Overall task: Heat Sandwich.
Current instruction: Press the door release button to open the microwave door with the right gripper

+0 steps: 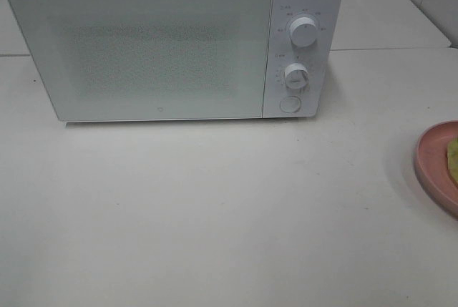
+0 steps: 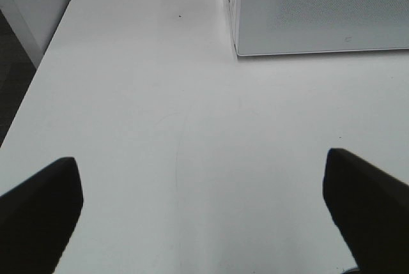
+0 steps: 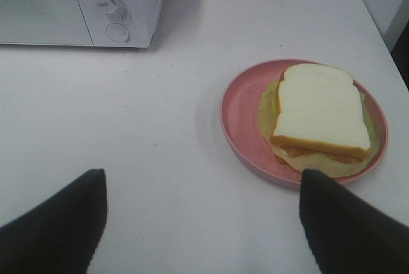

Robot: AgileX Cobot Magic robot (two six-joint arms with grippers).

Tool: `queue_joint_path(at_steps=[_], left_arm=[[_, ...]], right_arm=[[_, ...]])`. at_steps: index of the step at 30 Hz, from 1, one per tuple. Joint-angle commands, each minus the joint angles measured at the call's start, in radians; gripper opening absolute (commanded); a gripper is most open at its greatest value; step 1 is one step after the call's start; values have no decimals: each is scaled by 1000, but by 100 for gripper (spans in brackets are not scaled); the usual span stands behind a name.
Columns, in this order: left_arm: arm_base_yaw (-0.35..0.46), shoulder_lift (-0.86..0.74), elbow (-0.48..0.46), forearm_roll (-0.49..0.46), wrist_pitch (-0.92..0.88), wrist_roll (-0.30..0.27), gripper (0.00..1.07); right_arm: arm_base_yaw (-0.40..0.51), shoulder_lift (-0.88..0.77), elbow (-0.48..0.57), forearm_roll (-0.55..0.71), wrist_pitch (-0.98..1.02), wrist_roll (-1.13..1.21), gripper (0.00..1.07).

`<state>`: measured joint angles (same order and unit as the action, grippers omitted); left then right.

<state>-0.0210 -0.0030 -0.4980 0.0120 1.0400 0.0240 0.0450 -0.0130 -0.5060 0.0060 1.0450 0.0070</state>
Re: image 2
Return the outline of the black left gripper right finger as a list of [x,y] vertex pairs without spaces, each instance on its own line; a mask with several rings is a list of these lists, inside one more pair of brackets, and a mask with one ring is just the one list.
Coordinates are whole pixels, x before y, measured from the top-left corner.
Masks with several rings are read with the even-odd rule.
[[332,148],[323,199],[361,273],[408,273],[407,184]]

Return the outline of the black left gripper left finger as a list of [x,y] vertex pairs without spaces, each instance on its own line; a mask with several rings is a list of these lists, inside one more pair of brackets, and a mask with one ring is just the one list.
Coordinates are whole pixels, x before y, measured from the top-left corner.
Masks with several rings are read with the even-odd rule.
[[77,162],[63,157],[1,196],[1,273],[53,273],[80,217]]

